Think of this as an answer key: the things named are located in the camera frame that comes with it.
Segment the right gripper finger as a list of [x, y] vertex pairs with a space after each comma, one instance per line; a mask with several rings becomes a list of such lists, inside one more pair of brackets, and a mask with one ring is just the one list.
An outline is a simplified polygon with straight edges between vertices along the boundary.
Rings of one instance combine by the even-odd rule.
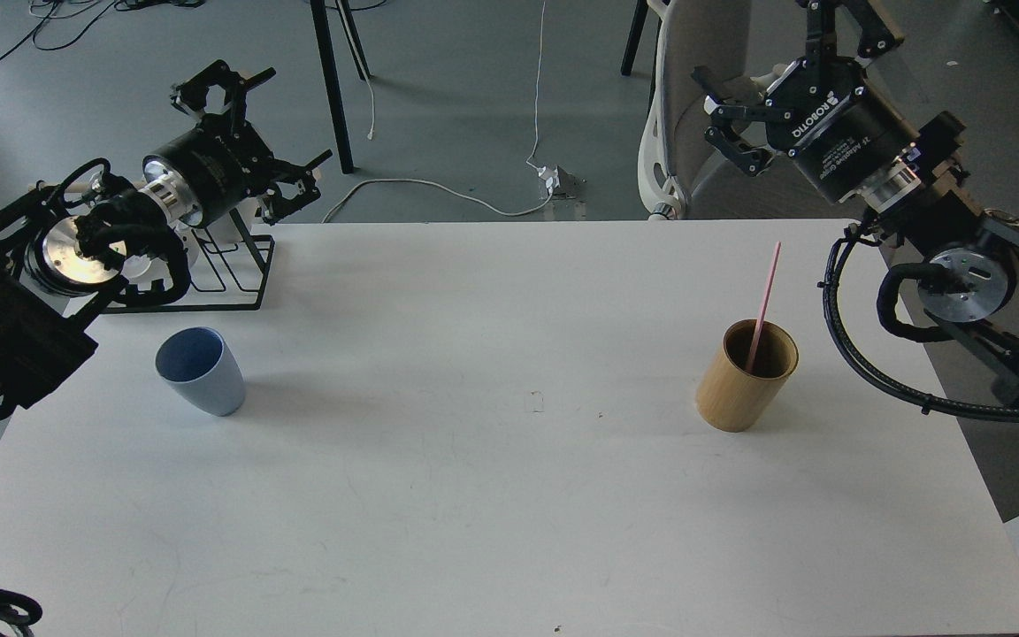
[[852, 57], [863, 65], [880, 60], [907, 40], [902, 26], [881, 1], [797, 1], [805, 13], [805, 39], [800, 65], [818, 65], [841, 56], [839, 24], [853, 45]]
[[704, 140], [747, 176], [764, 173], [771, 165], [772, 150], [749, 145], [741, 134], [753, 122], [789, 122], [792, 109], [772, 102], [762, 76], [720, 79], [715, 70], [697, 65], [692, 78], [707, 92], [710, 125]]

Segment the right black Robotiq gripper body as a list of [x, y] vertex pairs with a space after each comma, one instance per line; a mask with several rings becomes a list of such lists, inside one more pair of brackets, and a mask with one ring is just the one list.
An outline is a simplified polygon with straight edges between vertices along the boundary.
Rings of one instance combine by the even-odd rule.
[[790, 112], [767, 125], [770, 148], [826, 199], [845, 199], [918, 140], [918, 130], [870, 84], [856, 59], [814, 65], [793, 61], [767, 88], [772, 106]]

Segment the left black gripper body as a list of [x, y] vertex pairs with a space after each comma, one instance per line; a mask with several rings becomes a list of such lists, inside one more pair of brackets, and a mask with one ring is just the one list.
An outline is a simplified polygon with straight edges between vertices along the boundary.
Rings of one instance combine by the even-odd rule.
[[142, 161], [147, 180], [172, 176], [186, 185], [187, 226], [208, 226], [272, 182], [274, 154], [250, 124], [201, 121]]

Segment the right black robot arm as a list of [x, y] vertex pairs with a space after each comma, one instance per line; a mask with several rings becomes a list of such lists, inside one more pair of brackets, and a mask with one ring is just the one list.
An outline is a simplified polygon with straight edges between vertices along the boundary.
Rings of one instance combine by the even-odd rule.
[[[884, 394], [923, 412], [1019, 424], [1019, 218], [966, 192], [961, 121], [940, 112], [922, 127], [903, 118], [867, 76], [866, 62], [905, 36], [877, 1], [801, 1], [805, 49], [752, 78], [739, 62], [697, 65], [711, 102], [705, 141], [747, 176], [785, 156], [832, 204], [865, 209], [832, 245], [824, 279], [826, 329], [846, 363]], [[909, 342], [957, 342], [994, 372], [995, 404], [926, 394], [890, 378], [854, 344], [839, 311], [854, 246], [910, 243], [917, 262], [891, 266], [875, 299], [886, 332]]]

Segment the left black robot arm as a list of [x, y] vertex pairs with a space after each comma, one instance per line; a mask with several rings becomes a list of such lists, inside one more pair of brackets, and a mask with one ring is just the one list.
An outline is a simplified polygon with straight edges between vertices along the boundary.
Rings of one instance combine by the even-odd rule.
[[247, 120], [250, 90], [274, 76], [243, 76], [211, 62], [170, 94], [193, 128], [142, 161], [143, 182], [118, 176], [104, 157], [62, 181], [37, 182], [0, 210], [0, 420], [52, 394], [96, 352], [90, 323], [119, 313], [172, 311], [193, 287], [200, 233], [232, 222], [259, 272], [242, 205], [275, 225], [319, 198], [316, 170], [275, 157]]

